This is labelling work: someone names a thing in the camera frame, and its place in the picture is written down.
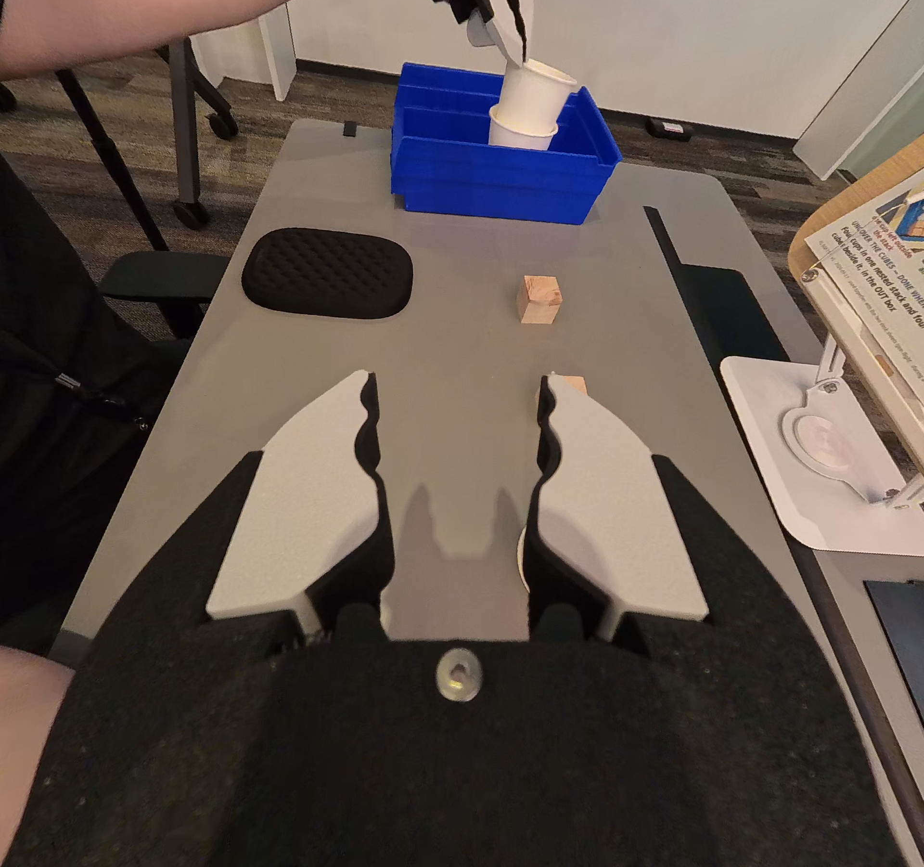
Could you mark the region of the person's leg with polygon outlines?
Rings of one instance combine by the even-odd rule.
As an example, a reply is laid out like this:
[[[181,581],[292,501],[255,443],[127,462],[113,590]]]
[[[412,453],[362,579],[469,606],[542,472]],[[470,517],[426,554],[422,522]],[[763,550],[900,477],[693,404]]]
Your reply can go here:
[[[1,649],[2,814],[23,802],[74,670],[12,648]]]

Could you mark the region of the blue plastic bin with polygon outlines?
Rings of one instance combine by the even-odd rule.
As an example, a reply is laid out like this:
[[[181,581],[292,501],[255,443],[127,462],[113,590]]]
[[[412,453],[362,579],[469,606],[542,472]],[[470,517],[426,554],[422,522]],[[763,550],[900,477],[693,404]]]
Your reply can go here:
[[[405,63],[391,189],[410,212],[581,225],[622,155],[589,90],[573,93],[547,150],[489,144],[502,77]]]

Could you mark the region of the white display stand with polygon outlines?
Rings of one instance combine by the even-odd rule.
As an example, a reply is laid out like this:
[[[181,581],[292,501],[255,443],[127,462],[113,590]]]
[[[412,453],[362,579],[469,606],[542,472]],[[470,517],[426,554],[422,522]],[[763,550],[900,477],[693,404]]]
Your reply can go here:
[[[779,520],[819,551],[923,556],[922,476],[905,481],[844,379],[820,364],[726,357],[722,381]]]

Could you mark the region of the black floor sign stand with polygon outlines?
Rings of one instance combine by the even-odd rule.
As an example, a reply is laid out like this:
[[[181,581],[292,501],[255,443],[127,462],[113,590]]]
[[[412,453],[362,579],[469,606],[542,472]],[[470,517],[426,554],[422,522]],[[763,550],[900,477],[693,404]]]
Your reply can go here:
[[[56,71],[54,75],[90,136],[90,142],[103,163],[103,167],[125,199],[150,245],[155,251],[168,252],[170,249],[167,242],[138,191],[117,145],[109,137],[103,123],[99,120],[76,75],[70,69]]]

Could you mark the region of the black textured wrist pad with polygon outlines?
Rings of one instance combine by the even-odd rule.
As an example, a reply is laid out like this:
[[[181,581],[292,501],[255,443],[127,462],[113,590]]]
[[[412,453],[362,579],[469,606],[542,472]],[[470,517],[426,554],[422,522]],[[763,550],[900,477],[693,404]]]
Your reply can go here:
[[[270,311],[371,321],[408,305],[413,276],[410,255],[392,240],[284,227],[257,240],[240,279],[247,298]]]

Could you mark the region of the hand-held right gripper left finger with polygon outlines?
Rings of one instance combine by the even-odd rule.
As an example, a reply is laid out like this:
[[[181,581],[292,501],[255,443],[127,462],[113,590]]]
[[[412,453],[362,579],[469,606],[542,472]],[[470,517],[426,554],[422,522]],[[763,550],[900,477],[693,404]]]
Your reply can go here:
[[[297,411],[260,452],[206,613],[291,613],[303,635],[341,607],[380,607],[395,570],[377,472],[376,376],[357,370]]]

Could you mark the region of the printed instruction poster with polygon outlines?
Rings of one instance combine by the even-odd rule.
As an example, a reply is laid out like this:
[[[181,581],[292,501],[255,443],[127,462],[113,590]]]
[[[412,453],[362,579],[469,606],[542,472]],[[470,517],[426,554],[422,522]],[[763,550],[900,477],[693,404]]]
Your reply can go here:
[[[914,399],[923,393],[923,172],[808,238]]]

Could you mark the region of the black rectangular table plate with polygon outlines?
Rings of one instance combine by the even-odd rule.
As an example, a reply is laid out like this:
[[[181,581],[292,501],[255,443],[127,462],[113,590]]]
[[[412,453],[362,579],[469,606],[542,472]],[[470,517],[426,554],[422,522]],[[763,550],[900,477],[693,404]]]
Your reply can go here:
[[[923,581],[865,581],[866,592],[923,721]]]
[[[681,263],[677,285],[714,371],[730,356],[790,361],[741,272]]]

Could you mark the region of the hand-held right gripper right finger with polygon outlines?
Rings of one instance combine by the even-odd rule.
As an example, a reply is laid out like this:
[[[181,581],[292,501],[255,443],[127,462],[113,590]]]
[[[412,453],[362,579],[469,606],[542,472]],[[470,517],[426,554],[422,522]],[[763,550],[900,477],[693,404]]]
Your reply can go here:
[[[537,424],[523,529],[529,636],[555,606],[575,612],[585,639],[612,640],[627,615],[708,619],[650,448],[562,375],[540,380]]]

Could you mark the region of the instruction poster on stand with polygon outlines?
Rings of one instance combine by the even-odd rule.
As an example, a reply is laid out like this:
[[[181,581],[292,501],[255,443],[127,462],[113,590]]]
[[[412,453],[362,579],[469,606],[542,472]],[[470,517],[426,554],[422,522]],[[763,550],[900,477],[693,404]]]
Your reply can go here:
[[[824,203],[796,232],[788,251],[788,268],[799,285],[804,272],[812,269],[818,257],[807,244],[808,238],[830,226],[846,214],[892,191],[903,181],[923,169],[923,137],[897,152],[870,171],[860,180],[845,187],[839,194]]]

